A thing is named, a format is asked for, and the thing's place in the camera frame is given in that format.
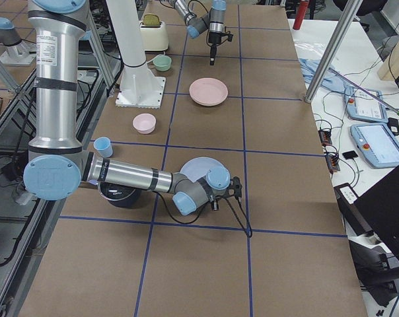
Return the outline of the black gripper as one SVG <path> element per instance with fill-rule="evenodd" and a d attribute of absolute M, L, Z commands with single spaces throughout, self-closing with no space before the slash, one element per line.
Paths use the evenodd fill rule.
<path fill-rule="evenodd" d="M 215 58 L 217 55 L 217 47 L 220 46 L 222 43 L 228 41 L 232 42 L 233 34 L 228 32 L 207 32 L 207 45 L 210 47 L 210 62 L 211 66 L 215 65 Z"/>
<path fill-rule="evenodd" d="M 210 202 L 211 210 L 219 210 L 218 203 L 221 199 L 225 200 L 228 206 L 231 207 L 232 205 L 229 201 L 230 197 L 234 197 L 238 202 L 240 202 L 242 198 L 242 184 L 238 176 L 231 178 L 229 186 L 224 190 L 213 190 L 213 199 Z"/>

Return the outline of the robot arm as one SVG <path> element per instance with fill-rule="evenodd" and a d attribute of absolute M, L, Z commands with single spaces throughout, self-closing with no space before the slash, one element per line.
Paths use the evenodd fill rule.
<path fill-rule="evenodd" d="M 212 1 L 197 17 L 185 1 L 168 1 L 195 38 L 209 31 L 211 59 L 224 32 L 226 1 Z M 122 106 L 159 108 L 166 79 L 147 66 L 135 1 L 106 1 L 122 59 L 118 97 Z M 150 192 L 174 194 L 182 215 L 231 195 L 240 203 L 242 186 L 225 167 L 213 167 L 195 182 L 182 173 L 110 160 L 84 151 L 76 137 L 79 40 L 87 31 L 88 1 L 28 1 L 28 19 L 36 30 L 36 136 L 28 144 L 26 190 L 40 199 L 61 200 L 81 182 L 96 180 Z"/>
<path fill-rule="evenodd" d="M 232 42 L 233 33 L 225 26 L 225 13 L 227 10 L 226 1 L 212 1 L 210 10 L 206 9 L 201 1 L 197 1 L 205 9 L 205 14 L 197 15 L 189 7 L 192 1 L 159 1 L 169 9 L 174 9 L 182 18 L 187 34 L 190 38 L 198 38 L 207 32 L 206 44 L 210 47 L 209 64 L 215 65 L 217 48 L 225 42 Z"/>

